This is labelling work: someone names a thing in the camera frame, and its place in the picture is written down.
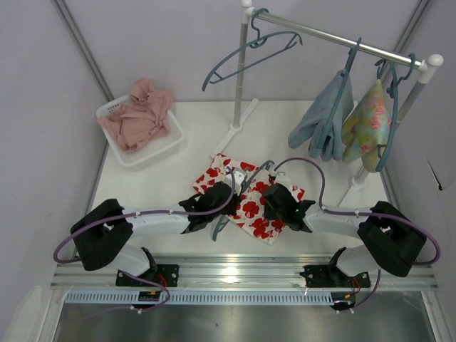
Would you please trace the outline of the red poppy print skirt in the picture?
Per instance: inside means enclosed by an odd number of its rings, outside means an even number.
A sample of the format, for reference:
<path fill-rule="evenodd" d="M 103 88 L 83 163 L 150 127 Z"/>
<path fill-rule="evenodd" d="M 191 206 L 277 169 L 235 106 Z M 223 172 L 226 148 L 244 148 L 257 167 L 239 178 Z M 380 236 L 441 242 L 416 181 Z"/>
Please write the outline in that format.
<path fill-rule="evenodd" d="M 280 219 L 266 218 L 266 201 L 262 197 L 267 187 L 274 184 L 270 172 L 274 163 L 267 161 L 261 167 L 219 153 L 213 157 L 209 168 L 194 181 L 192 187 L 196 193 L 204 194 L 215 183 L 224 180 L 223 171 L 226 166 L 235 171 L 244 171 L 246 180 L 249 181 L 248 188 L 240 195 L 236 213 L 230 214 L 228 220 L 253 238 L 268 245 L 274 244 L 285 224 Z"/>

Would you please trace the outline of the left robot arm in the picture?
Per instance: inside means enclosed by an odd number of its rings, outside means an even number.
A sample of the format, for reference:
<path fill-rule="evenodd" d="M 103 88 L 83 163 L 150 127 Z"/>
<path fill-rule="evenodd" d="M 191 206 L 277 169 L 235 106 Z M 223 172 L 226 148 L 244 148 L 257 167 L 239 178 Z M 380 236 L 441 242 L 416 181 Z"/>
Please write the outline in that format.
<path fill-rule="evenodd" d="M 145 247 L 134 247 L 131 239 L 155 234 L 189 234 L 204 229 L 215 218 L 235 214 L 240 184 L 217 182 L 204 193 L 178 202 L 170 209 L 153 209 L 150 214 L 134 212 L 116 199 L 107 199 L 71 228 L 73 241 L 86 271 L 112 268 L 122 276 L 120 286 L 131 279 L 158 280 L 158 265 Z"/>

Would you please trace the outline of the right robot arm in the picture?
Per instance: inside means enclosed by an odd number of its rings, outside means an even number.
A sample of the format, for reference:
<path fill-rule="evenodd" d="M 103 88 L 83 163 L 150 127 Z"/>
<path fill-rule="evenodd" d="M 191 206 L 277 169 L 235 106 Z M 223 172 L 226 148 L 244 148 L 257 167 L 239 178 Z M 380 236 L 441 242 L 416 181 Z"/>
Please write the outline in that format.
<path fill-rule="evenodd" d="M 405 277 L 427 241 L 423 233 L 406 224 L 406 218 L 387 202 L 379 201 L 364 217 L 324 210 L 312 200 L 297 201 L 281 184 L 269 186 L 262 198 L 266 218 L 278 219 L 293 231 L 332 233 L 362 241 L 357 247 L 337 250 L 325 267 L 329 279 L 337 286 L 365 271 L 380 269 Z"/>

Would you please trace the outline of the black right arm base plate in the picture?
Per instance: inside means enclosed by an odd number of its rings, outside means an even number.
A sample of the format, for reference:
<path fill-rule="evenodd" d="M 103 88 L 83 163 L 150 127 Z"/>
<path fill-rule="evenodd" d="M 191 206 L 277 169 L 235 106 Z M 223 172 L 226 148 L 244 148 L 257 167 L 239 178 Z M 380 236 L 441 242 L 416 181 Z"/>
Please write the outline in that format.
<path fill-rule="evenodd" d="M 371 286 L 370 277 L 365 272 L 356 276 L 347 276 L 336 267 L 323 264 L 306 265 L 299 275 L 306 280 L 309 288 L 348 289 L 355 286 L 367 289 Z"/>

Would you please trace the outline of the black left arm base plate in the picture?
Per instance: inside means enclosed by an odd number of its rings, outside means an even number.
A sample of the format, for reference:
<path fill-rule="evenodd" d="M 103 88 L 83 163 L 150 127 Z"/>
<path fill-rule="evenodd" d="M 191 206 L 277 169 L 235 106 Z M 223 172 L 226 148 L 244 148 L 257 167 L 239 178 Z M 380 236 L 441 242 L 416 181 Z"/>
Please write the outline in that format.
<path fill-rule="evenodd" d="M 180 266 L 178 264 L 158 264 L 157 270 L 146 271 L 143 275 L 139 276 L 141 279 L 153 281 L 164 287 L 175 288 L 178 284 Z M 131 279 L 119 271 L 115 285 L 119 287 L 141 287 L 148 286 L 148 283 Z"/>

